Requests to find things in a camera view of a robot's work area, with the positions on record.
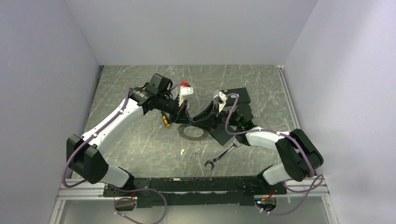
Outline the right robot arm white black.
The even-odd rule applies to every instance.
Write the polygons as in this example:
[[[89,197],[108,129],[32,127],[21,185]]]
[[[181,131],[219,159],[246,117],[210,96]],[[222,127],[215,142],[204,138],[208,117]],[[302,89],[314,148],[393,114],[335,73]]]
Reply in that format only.
[[[323,156],[303,130],[296,128],[291,132],[277,132],[261,128],[253,123],[249,104],[233,105],[227,112],[211,112],[204,118],[193,119],[193,123],[200,124],[207,120],[214,130],[219,129],[227,138],[235,138],[225,151],[205,162],[211,169],[222,157],[240,145],[264,147],[278,153],[281,163],[265,168],[259,175],[257,187],[264,194],[270,193],[280,182],[301,182],[307,177],[313,177],[316,169],[324,164]]]

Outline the numbered metal ring disc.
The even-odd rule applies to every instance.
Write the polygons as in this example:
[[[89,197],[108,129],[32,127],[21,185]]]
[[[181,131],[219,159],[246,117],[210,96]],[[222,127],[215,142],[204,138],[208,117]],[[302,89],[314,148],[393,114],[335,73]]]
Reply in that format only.
[[[179,136],[188,141],[203,141],[209,137],[209,132],[203,129],[189,126],[184,128],[183,125],[177,127]]]

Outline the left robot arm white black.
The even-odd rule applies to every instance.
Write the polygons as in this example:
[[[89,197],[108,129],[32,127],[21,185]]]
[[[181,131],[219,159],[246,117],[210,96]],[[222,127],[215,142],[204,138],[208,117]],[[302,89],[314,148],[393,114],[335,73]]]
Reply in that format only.
[[[104,120],[91,130],[66,141],[66,169],[83,177],[84,182],[107,183],[122,196],[135,189],[134,176],[107,163],[103,155],[111,143],[126,128],[151,110],[177,115],[186,109],[186,100],[193,88],[185,81],[178,84],[155,73],[143,87],[128,88],[124,99]]]

